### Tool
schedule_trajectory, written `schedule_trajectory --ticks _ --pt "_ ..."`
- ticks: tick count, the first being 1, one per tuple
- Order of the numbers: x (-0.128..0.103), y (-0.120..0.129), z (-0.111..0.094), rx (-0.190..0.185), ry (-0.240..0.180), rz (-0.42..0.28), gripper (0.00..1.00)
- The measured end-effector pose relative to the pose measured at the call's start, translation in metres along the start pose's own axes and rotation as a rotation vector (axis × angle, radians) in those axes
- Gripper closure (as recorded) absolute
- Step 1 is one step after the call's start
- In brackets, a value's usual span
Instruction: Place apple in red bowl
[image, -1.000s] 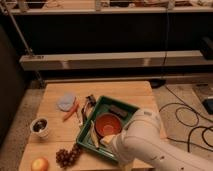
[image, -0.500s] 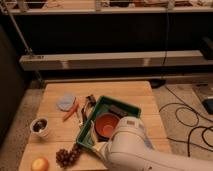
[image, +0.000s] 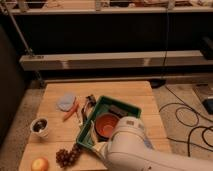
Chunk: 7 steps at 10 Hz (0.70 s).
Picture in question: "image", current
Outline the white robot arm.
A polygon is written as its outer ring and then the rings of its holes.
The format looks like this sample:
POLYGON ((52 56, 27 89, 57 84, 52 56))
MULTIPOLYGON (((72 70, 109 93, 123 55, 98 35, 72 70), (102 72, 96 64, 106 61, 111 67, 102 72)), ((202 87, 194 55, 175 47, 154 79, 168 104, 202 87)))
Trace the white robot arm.
POLYGON ((123 117, 107 142, 93 151, 109 171, 213 171, 213 162, 164 153, 146 146, 143 122, 123 117))

